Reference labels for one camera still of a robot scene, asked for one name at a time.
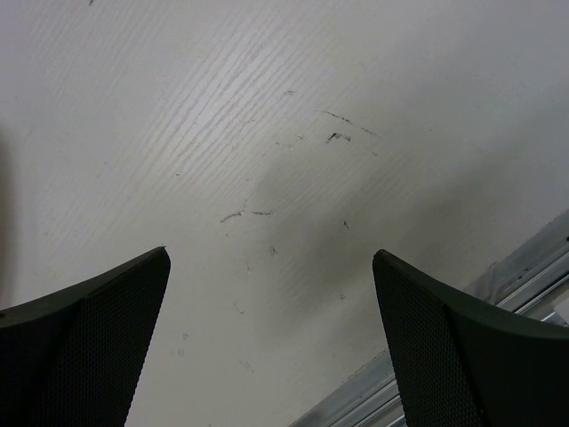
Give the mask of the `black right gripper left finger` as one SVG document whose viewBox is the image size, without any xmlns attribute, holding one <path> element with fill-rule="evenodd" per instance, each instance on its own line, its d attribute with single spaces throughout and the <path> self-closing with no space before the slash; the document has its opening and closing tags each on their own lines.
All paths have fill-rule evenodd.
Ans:
<svg viewBox="0 0 569 427">
<path fill-rule="evenodd" d="M 3 426 L 122 426 L 170 274 L 159 246 L 1 312 Z"/>
</svg>

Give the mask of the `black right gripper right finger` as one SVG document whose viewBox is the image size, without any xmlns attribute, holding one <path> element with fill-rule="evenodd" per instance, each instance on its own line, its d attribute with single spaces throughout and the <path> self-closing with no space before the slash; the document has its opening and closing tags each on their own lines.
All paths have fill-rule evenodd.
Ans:
<svg viewBox="0 0 569 427">
<path fill-rule="evenodd" d="M 566 426 L 568 330 L 495 307 L 386 250 L 381 321 L 410 426 Z"/>
</svg>

